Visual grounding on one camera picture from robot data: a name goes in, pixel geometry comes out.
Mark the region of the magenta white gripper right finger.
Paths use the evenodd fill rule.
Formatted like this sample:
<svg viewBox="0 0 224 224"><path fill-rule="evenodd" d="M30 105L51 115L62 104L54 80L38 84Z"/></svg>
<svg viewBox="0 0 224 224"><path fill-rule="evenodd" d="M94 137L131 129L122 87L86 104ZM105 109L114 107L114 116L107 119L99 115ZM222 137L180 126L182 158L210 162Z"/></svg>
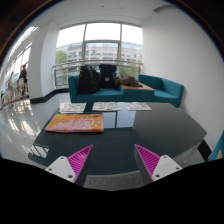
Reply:
<svg viewBox="0 0 224 224"><path fill-rule="evenodd" d="M145 185L182 169L168 155L158 154L140 145L134 145L134 157Z"/></svg>

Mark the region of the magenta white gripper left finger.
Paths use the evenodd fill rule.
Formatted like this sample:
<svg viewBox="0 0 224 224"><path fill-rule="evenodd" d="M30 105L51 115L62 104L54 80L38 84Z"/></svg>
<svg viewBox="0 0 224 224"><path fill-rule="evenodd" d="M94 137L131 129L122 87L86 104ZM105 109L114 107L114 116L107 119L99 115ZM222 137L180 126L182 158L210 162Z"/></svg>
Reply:
<svg viewBox="0 0 224 224"><path fill-rule="evenodd" d="M46 171L83 186L92 158L92 148L93 146L89 145L68 157L59 156L46 168Z"/></svg>

